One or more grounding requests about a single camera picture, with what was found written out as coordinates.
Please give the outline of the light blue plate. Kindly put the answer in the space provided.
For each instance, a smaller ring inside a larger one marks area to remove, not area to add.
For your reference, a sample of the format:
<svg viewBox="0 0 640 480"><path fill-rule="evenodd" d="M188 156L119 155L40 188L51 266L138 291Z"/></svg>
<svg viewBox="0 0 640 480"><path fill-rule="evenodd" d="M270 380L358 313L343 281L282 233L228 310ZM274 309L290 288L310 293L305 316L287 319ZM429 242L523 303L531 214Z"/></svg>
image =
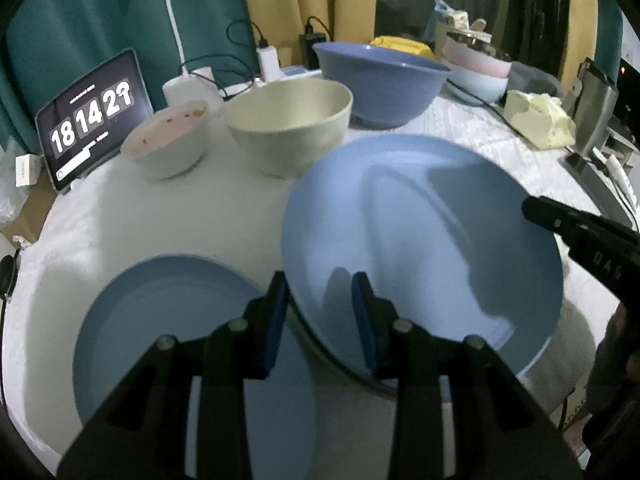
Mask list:
<svg viewBox="0 0 640 480"><path fill-rule="evenodd" d="M119 274L94 300L76 342L73 382L80 420L89 421L158 337L207 336L260 296L241 274L195 256L161 256ZM245 394L255 478L310 478L316 402L310 365L289 327L273 371L263 382L247 382Z"/></svg>
<svg viewBox="0 0 640 480"><path fill-rule="evenodd" d="M281 252L304 324L344 370L367 377L352 279L451 340L482 336L515 375L559 321L558 245L526 220L527 192L489 159L442 139L389 133L350 142L294 185Z"/></svg>

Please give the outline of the large dark blue bowl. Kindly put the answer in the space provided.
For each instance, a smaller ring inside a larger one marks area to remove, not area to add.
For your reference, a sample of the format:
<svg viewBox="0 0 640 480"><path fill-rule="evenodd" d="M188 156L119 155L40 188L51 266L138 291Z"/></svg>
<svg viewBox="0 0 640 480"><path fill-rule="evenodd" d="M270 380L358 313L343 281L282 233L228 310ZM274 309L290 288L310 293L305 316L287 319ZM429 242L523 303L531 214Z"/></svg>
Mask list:
<svg viewBox="0 0 640 480"><path fill-rule="evenodd" d="M441 62L370 44L331 41L314 50L323 77L352 92L352 117L374 128L398 128L422 115L449 74Z"/></svg>

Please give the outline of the pink strawberry bowl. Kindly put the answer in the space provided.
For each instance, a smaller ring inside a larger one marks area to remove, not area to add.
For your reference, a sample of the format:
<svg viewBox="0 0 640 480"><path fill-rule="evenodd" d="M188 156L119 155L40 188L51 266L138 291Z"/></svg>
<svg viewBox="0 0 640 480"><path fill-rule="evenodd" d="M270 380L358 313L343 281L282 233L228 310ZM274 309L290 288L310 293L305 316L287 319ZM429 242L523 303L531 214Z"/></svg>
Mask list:
<svg viewBox="0 0 640 480"><path fill-rule="evenodd" d="M134 128L120 154L148 180L184 174L207 153L208 112L205 101L167 107Z"/></svg>

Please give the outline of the cream bowl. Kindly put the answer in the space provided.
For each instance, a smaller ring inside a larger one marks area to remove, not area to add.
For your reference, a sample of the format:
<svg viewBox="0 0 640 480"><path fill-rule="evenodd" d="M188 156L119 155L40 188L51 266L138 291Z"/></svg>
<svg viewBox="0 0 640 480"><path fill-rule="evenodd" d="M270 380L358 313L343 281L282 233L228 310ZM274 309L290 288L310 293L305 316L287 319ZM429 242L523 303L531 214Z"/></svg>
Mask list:
<svg viewBox="0 0 640 480"><path fill-rule="evenodd" d="M288 79L233 99L224 119L257 170L292 179L342 145L352 102L352 92L337 81Z"/></svg>

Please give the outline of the cardboard box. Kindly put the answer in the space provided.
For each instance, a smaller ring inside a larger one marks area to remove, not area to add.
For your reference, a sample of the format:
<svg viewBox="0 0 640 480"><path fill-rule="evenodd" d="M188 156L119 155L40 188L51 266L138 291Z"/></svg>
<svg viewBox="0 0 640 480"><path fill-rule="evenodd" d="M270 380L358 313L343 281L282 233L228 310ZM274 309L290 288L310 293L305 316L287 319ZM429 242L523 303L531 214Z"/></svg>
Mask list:
<svg viewBox="0 0 640 480"><path fill-rule="evenodd" d="M1 227L1 233L13 248L23 243L35 244L40 237L44 222L56 199L48 174L40 174L38 182L30 190L28 199L16 220Z"/></svg>

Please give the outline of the pink bowl in stack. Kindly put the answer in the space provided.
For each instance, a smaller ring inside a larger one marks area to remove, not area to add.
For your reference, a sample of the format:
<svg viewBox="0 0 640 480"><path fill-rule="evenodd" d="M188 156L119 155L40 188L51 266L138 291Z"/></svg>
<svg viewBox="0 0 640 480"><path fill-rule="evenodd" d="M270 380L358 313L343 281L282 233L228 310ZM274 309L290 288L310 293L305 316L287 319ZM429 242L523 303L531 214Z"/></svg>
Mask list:
<svg viewBox="0 0 640 480"><path fill-rule="evenodd" d="M497 78L509 76L512 67L511 61L500 60L500 58L474 50L466 44L454 41L451 38L447 38L445 45L442 47L442 57L450 63L467 68L475 73Z"/></svg>

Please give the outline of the yellow curtain right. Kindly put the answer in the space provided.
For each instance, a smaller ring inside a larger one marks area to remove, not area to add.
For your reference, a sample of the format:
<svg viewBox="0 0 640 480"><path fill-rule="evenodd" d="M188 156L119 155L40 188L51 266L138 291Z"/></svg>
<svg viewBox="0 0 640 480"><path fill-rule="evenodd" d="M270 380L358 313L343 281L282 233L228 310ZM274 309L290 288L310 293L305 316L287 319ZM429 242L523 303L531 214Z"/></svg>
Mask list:
<svg viewBox="0 0 640 480"><path fill-rule="evenodd" d="M568 0L568 20L559 81L567 91L586 58L594 59L598 39L598 0Z"/></svg>

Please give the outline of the steel bowl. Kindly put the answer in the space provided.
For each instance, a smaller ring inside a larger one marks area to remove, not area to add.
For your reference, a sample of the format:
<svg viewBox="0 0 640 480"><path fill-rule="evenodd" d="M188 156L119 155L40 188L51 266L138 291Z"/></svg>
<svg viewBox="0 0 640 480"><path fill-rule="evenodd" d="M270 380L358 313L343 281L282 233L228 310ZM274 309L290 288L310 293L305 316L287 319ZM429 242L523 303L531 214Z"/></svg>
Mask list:
<svg viewBox="0 0 640 480"><path fill-rule="evenodd" d="M490 42L478 39L464 32L446 32L445 45L442 48L442 54L452 60L452 56L460 52L462 48L468 48L475 52L483 53L491 58L502 62L512 62L512 58L503 50L497 48Z"/></svg>

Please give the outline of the clear plastic bag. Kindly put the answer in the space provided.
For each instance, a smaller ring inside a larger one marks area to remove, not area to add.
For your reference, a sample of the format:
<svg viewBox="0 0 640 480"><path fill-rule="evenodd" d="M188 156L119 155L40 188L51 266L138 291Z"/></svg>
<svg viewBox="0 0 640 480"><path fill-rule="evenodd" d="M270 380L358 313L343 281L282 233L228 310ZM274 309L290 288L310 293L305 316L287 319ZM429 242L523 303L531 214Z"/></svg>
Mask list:
<svg viewBox="0 0 640 480"><path fill-rule="evenodd" d="M12 223L21 213L28 199L28 189L18 188L15 184L15 159L24 155L24 150L10 139L6 148L1 150L0 166L0 224Z"/></svg>

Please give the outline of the white storage basket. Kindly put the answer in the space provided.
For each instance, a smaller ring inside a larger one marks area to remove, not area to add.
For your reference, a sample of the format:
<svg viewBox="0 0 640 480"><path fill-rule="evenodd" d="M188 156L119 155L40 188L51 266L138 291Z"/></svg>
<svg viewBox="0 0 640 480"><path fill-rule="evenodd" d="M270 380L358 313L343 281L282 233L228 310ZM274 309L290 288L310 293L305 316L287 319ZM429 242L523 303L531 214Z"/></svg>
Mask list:
<svg viewBox="0 0 640 480"><path fill-rule="evenodd" d="M448 32L461 32L491 43L492 35L487 31L484 18L472 21L469 13L452 8L444 0L435 0L435 47L440 50L446 42Z"/></svg>

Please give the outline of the yellow wipes pack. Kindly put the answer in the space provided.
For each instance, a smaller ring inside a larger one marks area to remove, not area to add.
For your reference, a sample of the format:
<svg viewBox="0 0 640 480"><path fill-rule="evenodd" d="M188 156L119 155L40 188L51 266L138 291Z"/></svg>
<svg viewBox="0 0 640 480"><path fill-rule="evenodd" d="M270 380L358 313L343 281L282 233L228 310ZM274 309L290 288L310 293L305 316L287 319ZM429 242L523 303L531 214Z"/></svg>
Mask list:
<svg viewBox="0 0 640 480"><path fill-rule="evenodd" d="M432 49L421 41L408 39L399 36L377 36L369 42L370 46L377 46L413 55L422 56L434 60L435 55Z"/></svg>

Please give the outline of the tablet showing clock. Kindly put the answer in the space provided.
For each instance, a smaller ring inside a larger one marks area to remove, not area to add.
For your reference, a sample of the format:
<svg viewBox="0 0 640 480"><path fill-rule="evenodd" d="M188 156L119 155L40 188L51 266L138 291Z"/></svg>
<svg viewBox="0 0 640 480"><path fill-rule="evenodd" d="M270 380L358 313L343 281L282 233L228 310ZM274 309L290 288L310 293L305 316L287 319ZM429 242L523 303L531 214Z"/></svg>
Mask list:
<svg viewBox="0 0 640 480"><path fill-rule="evenodd" d="M58 194L119 153L153 114L142 71L126 49L75 81L36 115L40 148Z"/></svg>

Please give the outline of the white power strip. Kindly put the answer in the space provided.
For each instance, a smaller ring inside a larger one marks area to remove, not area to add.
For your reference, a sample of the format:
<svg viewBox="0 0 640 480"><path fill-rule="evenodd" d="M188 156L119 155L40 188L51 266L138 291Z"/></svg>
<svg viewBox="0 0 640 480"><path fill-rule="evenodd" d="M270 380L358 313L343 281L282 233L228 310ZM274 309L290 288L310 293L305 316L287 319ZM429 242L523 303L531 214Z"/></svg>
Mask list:
<svg viewBox="0 0 640 480"><path fill-rule="evenodd" d="M280 77L274 82L282 82L286 80L305 79L305 78L322 78L321 70L307 70L303 65L292 65L280 69Z"/></svg>

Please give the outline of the black power adapter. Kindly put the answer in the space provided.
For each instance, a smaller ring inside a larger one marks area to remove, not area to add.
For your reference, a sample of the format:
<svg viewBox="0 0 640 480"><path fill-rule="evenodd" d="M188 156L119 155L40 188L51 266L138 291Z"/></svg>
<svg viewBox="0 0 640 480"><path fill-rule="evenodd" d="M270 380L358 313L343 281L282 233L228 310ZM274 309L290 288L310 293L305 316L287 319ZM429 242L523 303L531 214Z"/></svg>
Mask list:
<svg viewBox="0 0 640 480"><path fill-rule="evenodd" d="M319 60L314 45L322 42L326 42L326 35L322 32L305 32L299 36L300 54L307 70L318 70Z"/></svg>

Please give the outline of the white phone charger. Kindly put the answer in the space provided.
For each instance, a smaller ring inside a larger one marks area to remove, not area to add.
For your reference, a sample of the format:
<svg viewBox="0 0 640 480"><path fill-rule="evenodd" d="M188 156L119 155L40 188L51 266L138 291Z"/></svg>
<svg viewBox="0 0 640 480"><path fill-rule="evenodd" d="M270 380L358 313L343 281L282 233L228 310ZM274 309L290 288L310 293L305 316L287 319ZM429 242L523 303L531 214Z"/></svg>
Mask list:
<svg viewBox="0 0 640 480"><path fill-rule="evenodd" d="M282 70L278 58L278 51L273 46L260 47L256 50L260 76L266 84L282 78Z"/></svg>

